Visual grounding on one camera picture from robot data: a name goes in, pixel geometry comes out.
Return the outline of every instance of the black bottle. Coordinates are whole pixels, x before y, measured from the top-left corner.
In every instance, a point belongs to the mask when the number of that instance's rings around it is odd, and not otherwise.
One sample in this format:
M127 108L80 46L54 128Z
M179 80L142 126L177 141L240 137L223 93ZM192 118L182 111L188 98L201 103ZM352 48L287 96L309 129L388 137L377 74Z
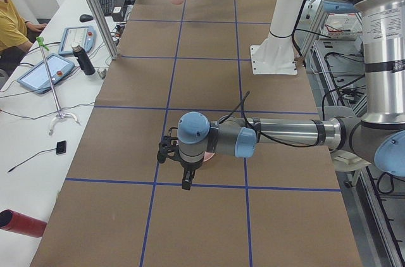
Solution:
M76 57L77 62L80 65L80 68L86 75L93 75L96 70L93 67L87 53L84 49L80 46L80 44L74 42L72 44L73 55Z

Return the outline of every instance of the person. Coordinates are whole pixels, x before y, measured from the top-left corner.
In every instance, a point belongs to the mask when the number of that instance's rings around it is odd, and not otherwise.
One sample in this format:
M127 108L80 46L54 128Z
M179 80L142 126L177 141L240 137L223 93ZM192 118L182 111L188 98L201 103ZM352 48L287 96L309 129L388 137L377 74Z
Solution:
M0 69L11 74L45 27L24 20L11 0L0 0Z

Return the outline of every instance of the red cylinder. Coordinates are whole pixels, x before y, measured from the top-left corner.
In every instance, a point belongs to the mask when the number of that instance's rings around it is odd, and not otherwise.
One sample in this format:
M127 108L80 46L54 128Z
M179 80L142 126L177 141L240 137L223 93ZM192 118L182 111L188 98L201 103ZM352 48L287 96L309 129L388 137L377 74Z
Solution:
M30 237L41 237L47 223L36 218L12 211L4 210L0 213L0 229L28 235Z

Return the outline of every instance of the tripod base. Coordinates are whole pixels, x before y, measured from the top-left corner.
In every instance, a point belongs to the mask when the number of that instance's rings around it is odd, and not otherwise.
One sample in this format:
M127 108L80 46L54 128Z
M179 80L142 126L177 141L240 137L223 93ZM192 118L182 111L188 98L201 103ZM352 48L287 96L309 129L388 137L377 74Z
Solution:
M75 120L75 122L77 122L80 125L80 122L78 120L78 117L76 114L73 113L69 113L69 112L61 112L58 113L50 122L49 124L49 135L53 134L53 128L55 127L55 125L58 123L58 120L62 120L64 118L73 118Z

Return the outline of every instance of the yellow shirt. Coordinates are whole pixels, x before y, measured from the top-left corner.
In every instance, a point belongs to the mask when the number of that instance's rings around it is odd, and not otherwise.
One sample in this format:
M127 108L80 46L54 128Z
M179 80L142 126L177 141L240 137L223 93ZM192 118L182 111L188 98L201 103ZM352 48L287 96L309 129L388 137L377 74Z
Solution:
M0 1L0 52L27 39L27 26L11 0Z

